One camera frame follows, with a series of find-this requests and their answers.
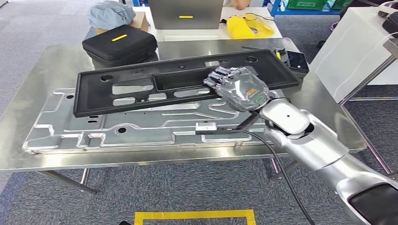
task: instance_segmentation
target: black cable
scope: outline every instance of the black cable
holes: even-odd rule
[[[258,17],[263,18],[264,20],[274,21],[273,19],[268,19],[268,18],[265,18],[265,17],[263,17],[263,16],[261,16],[261,15],[255,14],[255,13],[246,13],[246,14],[253,14],[253,15],[256,15],[256,16],[258,16]]]
[[[289,178],[288,178],[288,176],[287,176],[287,174],[285,172],[285,169],[283,168],[282,162],[281,162],[280,158],[278,157],[278,155],[276,154],[275,150],[271,147],[270,144],[267,143],[266,140],[264,140],[264,138],[260,137],[259,135],[255,134],[255,133],[252,133],[250,131],[244,131],[243,133],[250,134],[251,136],[256,137],[257,139],[262,141],[271,150],[272,154],[274,155],[274,157],[276,159],[276,162],[281,167],[282,174],[285,177],[286,183],[289,186],[291,194],[293,195],[294,199],[296,200],[298,206],[300,207],[300,209],[303,212],[304,216],[307,218],[308,222],[311,225],[315,225],[314,221],[311,219],[310,215],[307,213],[307,210],[304,208],[303,203],[300,201],[299,197],[297,196],[297,193],[294,190],[294,187],[291,185],[291,182],[290,182],[290,180],[289,180]]]
[[[276,98],[274,98],[274,99],[285,99],[285,100],[287,100],[289,103],[291,103],[290,98],[287,98],[287,97],[276,97]]]

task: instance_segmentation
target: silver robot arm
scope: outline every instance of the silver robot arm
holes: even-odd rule
[[[266,120],[265,136],[323,179],[356,223],[398,225],[398,182],[349,154],[337,134],[310,112],[275,98],[248,68],[216,73],[205,84],[233,108],[258,112]]]

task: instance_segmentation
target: stamped metal sheet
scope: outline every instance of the stamped metal sheet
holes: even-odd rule
[[[130,86],[131,90],[141,86]],[[126,87],[114,87],[125,91]],[[40,112],[23,144],[29,153],[77,153],[212,148],[261,144],[248,134],[195,135],[197,122],[217,122],[220,127],[235,127],[249,113],[232,110],[221,99],[76,118],[73,113],[75,89],[53,92]],[[153,96],[153,100],[162,96]],[[128,104],[120,99],[115,104]],[[257,121],[253,132],[263,132]]]

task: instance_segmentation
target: laptop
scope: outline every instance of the laptop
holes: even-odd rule
[[[223,0],[149,0],[157,30],[218,29]]]

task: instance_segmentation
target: yellow tape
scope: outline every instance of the yellow tape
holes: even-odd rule
[[[120,40],[120,39],[122,39],[124,37],[127,37],[127,34],[123,34],[121,36],[118,36],[117,38],[112,39],[112,41],[117,41],[117,40]]]
[[[134,225],[143,225],[144,219],[203,219],[246,217],[247,225],[256,225],[253,210],[186,211],[186,212],[136,212]]]

